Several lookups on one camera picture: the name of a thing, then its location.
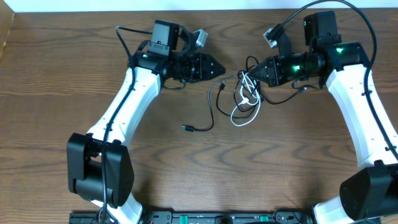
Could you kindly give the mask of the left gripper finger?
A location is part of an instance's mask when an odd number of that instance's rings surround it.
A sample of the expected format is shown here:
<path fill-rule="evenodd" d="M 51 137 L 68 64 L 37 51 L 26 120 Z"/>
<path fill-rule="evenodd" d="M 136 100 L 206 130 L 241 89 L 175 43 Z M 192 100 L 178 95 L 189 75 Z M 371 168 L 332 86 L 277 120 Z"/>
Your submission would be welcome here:
<path fill-rule="evenodd" d="M 210 73 L 225 73 L 225 67 L 210 55 Z"/>
<path fill-rule="evenodd" d="M 205 73 L 205 80 L 213 80 L 220 75 L 223 75 L 224 71 L 210 71 Z"/>

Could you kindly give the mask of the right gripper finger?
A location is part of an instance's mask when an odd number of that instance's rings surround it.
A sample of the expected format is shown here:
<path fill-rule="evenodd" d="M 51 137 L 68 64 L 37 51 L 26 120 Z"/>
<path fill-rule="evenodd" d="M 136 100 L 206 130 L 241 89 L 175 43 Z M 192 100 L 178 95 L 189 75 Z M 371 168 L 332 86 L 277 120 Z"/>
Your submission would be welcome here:
<path fill-rule="evenodd" d="M 269 59 L 266 58 L 257 66 L 255 66 L 251 71 L 251 75 L 268 75 L 267 66 L 268 66 Z"/>
<path fill-rule="evenodd" d="M 270 84 L 270 78 L 269 78 L 269 76 L 267 76 L 267 75 L 261 75 L 261 74 L 256 74 L 256 73 L 250 73 L 249 76 L 250 76 L 252 79 L 255 79 L 255 80 L 257 80 L 257 81 L 264 82 L 264 83 L 266 83 L 266 84 L 268 84 L 268 85 Z"/>

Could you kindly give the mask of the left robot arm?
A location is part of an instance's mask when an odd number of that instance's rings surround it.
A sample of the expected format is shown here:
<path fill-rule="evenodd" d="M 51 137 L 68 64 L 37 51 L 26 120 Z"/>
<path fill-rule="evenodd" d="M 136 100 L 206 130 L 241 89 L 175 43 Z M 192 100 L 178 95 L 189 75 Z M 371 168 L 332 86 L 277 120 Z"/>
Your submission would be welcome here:
<path fill-rule="evenodd" d="M 123 85 L 86 134 L 67 142 L 68 188 L 98 206 L 95 213 L 71 213 L 70 223 L 139 223 L 143 207 L 134 198 L 129 146 L 151 101 L 172 78 L 183 84 L 212 80 L 224 67 L 201 52 L 208 34 L 157 20 L 150 39 L 127 55 Z"/>

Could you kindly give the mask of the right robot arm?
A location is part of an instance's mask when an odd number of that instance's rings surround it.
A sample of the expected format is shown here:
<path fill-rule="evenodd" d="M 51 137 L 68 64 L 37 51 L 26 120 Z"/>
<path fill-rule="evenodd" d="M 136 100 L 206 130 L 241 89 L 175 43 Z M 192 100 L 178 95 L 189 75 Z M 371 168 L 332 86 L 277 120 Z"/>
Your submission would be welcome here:
<path fill-rule="evenodd" d="M 308 52 L 295 54 L 282 25 L 264 38 L 279 54 L 250 77 L 281 86 L 317 77 L 336 100 L 351 135 L 358 172 L 340 185 L 339 195 L 312 209 L 308 223 L 372 223 L 397 213 L 397 133 L 375 89 L 371 64 L 358 42 L 343 42 L 335 13 L 318 12 L 303 20 Z"/>

